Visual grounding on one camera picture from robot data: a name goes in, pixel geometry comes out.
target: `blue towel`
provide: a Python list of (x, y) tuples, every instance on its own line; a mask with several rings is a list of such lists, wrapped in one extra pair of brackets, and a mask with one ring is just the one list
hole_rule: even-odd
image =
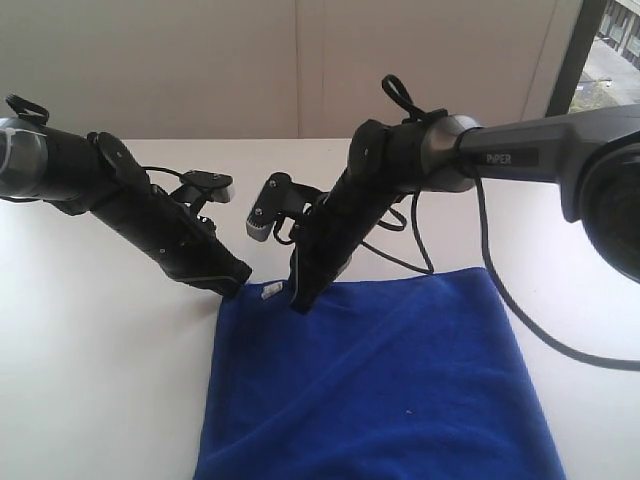
[(485, 270), (223, 303), (197, 480), (558, 479)]

